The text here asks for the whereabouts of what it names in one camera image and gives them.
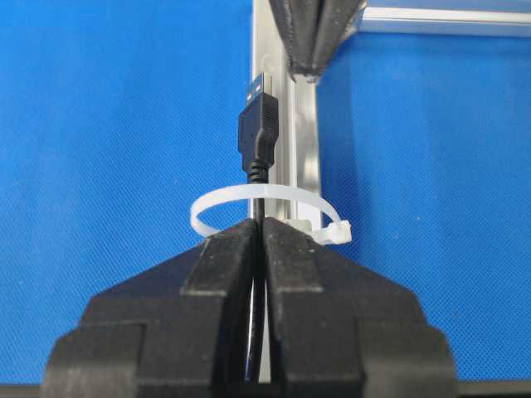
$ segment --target metal usb tip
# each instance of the metal usb tip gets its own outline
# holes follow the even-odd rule
[[[273,94],[273,80],[271,78],[271,75],[262,72],[260,73],[256,79],[252,81],[247,86],[247,92],[246,92],[246,105],[250,104],[252,100],[261,93],[266,93],[269,95]]]

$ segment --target black mount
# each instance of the black mount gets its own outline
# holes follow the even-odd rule
[[[275,219],[246,220],[94,296],[51,353],[44,398],[455,397],[449,347],[408,289]],[[243,384],[257,243],[270,384]]]

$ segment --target black plastic part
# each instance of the black plastic part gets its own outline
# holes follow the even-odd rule
[[[207,397],[243,382],[256,223],[94,296],[51,353],[43,398]]]
[[[267,386],[245,384],[243,366],[259,247],[270,300]],[[446,340],[412,292],[270,218],[262,234],[244,221],[96,295],[57,341],[41,389],[43,398],[457,394]]]
[[[278,220],[263,236],[284,396],[457,396],[446,340],[412,292]]]
[[[362,0],[270,0],[292,75],[319,76]]]
[[[260,93],[241,112],[239,120],[238,150],[241,168],[249,175],[249,182],[267,179],[267,171],[275,162],[278,137],[278,100]]]
[[[0,384],[0,398],[38,398],[40,386]],[[523,398],[531,396],[531,380],[460,381],[460,398]],[[226,398],[281,398],[279,384],[228,386]]]

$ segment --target blue background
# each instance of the blue background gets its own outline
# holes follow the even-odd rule
[[[48,3],[0,5],[1,383],[245,181],[250,0]],[[362,34],[318,95],[338,250],[418,294],[461,378],[531,378],[531,40]]]

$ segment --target metal frame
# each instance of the metal frame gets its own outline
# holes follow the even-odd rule
[[[531,36],[531,0],[368,0],[359,30]],[[320,194],[315,84],[301,77],[292,80],[285,61],[269,0],[253,0],[251,78],[269,73],[279,100],[280,132],[270,181]],[[319,211],[294,202],[269,200],[265,213],[281,220],[310,220],[314,228],[322,224]]]
[[[262,72],[272,77],[272,94],[279,100],[279,139],[270,182],[320,195],[315,84],[301,77],[292,80],[269,0],[253,0],[251,81]],[[265,213],[280,220],[310,220],[314,229],[322,224],[320,211],[303,203],[267,200]]]

